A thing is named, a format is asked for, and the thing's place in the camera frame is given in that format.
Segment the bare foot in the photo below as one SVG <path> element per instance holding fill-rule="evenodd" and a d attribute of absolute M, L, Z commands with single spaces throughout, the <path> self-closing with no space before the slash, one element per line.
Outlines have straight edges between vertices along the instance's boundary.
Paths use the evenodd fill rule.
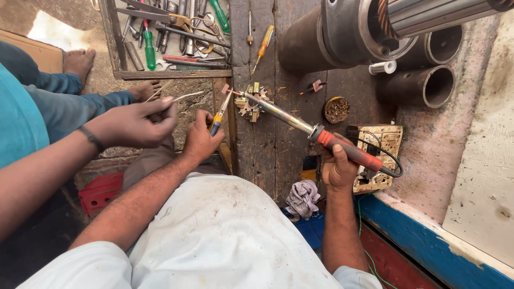
<path fill-rule="evenodd" d="M 158 80 L 146 80 L 138 85 L 127 89 L 134 96 L 135 102 L 145 102 L 160 88 Z M 150 101 L 159 99 L 160 92 L 158 92 Z"/>
<path fill-rule="evenodd" d="M 64 58 L 63 71 L 64 73 L 73 73 L 80 77 L 82 86 L 86 83 L 86 76 L 93 66 L 93 58 L 95 58 L 96 51 L 92 48 L 72 50 L 66 53 Z"/>

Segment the red plastic crate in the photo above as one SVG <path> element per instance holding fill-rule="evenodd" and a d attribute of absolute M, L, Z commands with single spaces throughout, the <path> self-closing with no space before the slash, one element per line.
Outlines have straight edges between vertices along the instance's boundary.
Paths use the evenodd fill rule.
<path fill-rule="evenodd" d="M 103 175 L 95 178 L 80 192 L 80 203 L 87 216 L 101 211 L 121 193 L 123 172 Z"/>

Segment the scissors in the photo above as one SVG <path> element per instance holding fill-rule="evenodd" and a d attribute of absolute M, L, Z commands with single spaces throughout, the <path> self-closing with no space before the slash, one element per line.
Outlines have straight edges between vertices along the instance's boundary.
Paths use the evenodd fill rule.
<path fill-rule="evenodd" d="M 114 8 L 114 10 L 116 10 L 120 13 L 143 18 L 143 19 L 160 21 L 162 23 L 168 23 L 170 25 L 180 27 L 183 30 L 185 30 L 187 33 L 190 33 L 190 34 L 193 34 L 193 32 L 191 31 L 191 29 L 193 29 L 193 30 L 200 30 L 200 31 L 205 32 L 212 36 L 219 35 L 219 32 L 215 34 L 212 31 L 209 31 L 209 30 L 201 28 L 201 27 L 197 27 L 193 24 L 193 20 L 197 19 L 198 23 L 201 23 L 202 21 L 204 21 L 204 22 L 210 22 L 213 25 L 216 25 L 214 22 L 212 22 L 210 20 L 202 19 L 200 17 L 187 18 L 183 15 L 169 13 L 168 11 L 165 11 L 165 10 L 159 9 L 157 7 L 150 6 L 148 4 L 144 4 L 144 3 L 141 3 L 141 2 L 135 1 L 135 0 L 121 0 L 121 1 L 125 2 L 129 5 L 132 5 L 136 8 L 139 8 L 140 10 L 130 10 L 130 9 L 126 9 L 126 8 Z"/>

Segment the green screwdriver handle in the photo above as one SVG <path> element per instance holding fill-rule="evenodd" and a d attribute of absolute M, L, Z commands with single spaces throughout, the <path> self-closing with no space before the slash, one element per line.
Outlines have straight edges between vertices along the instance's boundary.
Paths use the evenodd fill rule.
<path fill-rule="evenodd" d="M 223 9 L 219 6 L 218 0 L 209 0 L 212 7 L 214 7 L 214 10 L 216 11 L 216 18 L 218 18 L 219 25 L 221 26 L 223 32 L 229 33 L 230 32 L 230 24 L 228 24 L 227 17 L 225 16 L 225 12 Z"/>
<path fill-rule="evenodd" d="M 146 56 L 146 66 L 150 70 L 155 70 L 155 50 L 152 46 L 153 38 L 150 31 L 143 31 L 144 55 Z"/>

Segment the white spool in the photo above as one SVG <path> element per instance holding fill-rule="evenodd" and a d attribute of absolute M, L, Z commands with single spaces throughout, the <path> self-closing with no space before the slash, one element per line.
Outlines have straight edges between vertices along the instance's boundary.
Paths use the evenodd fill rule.
<path fill-rule="evenodd" d="M 380 62 L 370 65 L 369 71 L 371 75 L 377 75 L 377 73 L 385 72 L 391 74 L 396 70 L 396 60 Z"/>

